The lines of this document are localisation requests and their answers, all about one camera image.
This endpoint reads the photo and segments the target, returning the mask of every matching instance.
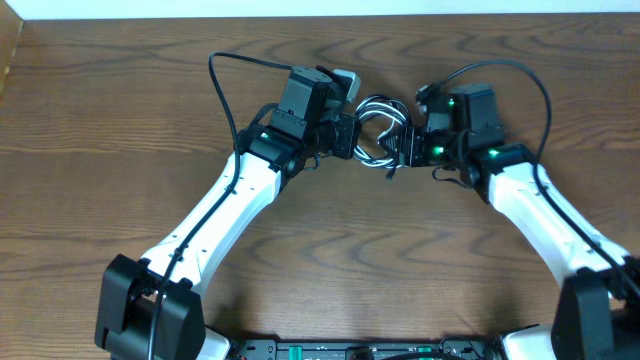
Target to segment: wood grain surface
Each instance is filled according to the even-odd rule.
[[[4,0],[0,0],[0,96],[21,29],[22,19]]]
[[[212,50],[358,72],[358,100],[412,104],[425,83],[514,58],[547,84],[544,165],[604,234],[640,253],[640,15],[29,22],[0,103],[0,358],[98,358],[102,272],[171,231],[231,153]],[[238,126],[287,74],[220,60]],[[492,82],[511,139],[535,148],[543,103]],[[430,169],[326,159],[247,228],[204,299],[209,325],[288,339],[496,334],[552,320],[559,293],[521,234]]]

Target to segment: brown tabletop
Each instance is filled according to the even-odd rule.
[[[189,213],[232,151],[206,58],[227,50],[356,71],[413,104],[470,62],[513,58],[549,88],[543,159],[605,235],[640,252],[640,15],[55,21],[25,24],[0,101],[0,358],[106,358],[102,272]],[[238,127],[287,73],[221,59]],[[510,139],[537,147],[542,98],[495,85]],[[559,287],[525,238],[431,170],[326,159],[251,223],[203,300],[209,325],[284,339],[426,339],[552,320]]]

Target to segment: white backdrop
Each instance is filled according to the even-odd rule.
[[[640,12],[640,0],[6,0],[24,20]]]

